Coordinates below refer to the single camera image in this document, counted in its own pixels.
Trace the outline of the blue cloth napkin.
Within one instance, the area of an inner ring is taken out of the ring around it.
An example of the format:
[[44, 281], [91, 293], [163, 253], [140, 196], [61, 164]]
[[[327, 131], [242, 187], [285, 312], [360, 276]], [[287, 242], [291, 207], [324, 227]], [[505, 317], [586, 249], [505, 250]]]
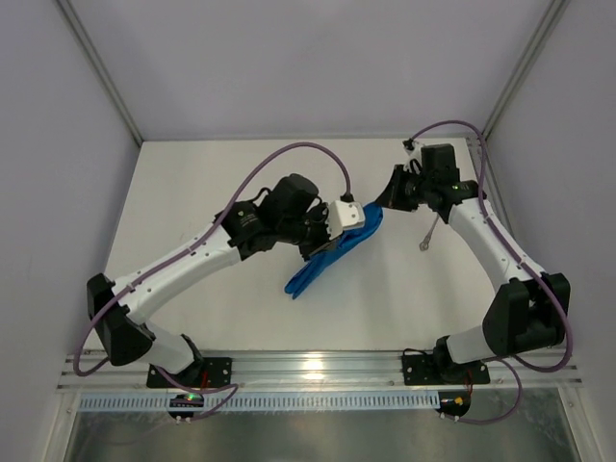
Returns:
[[382, 207], [372, 202], [363, 207], [363, 212], [366, 217], [364, 226], [344, 232], [333, 250], [312, 257], [308, 263], [287, 282], [284, 287], [284, 293], [286, 295], [289, 295], [292, 299], [300, 297], [308, 286], [321, 276], [327, 268], [331, 267], [351, 250], [375, 234], [383, 220]]

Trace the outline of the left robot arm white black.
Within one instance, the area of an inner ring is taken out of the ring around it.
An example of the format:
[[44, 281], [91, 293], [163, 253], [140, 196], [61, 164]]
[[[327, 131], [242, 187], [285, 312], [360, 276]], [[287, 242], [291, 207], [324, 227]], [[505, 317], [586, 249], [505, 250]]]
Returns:
[[347, 230], [363, 222], [362, 207], [351, 194], [326, 203], [314, 183], [292, 173], [251, 199], [232, 202], [203, 236], [155, 263], [115, 280], [95, 275], [87, 284], [89, 316], [107, 363], [143, 362], [167, 382], [196, 383], [207, 362], [187, 335], [171, 334], [151, 321], [160, 308], [209, 275], [278, 243], [296, 246], [304, 260], [331, 251]]

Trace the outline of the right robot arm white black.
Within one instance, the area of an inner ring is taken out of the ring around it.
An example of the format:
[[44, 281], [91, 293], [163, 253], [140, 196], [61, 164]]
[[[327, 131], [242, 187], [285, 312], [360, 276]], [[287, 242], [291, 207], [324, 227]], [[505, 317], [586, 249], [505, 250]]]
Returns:
[[495, 291], [478, 326], [437, 340], [436, 372], [456, 379], [486, 360], [562, 343], [571, 330], [567, 278], [547, 273], [514, 242], [479, 184], [461, 178], [452, 145], [409, 139], [403, 146], [409, 159], [395, 166], [377, 204], [403, 212], [427, 206], [463, 239]]

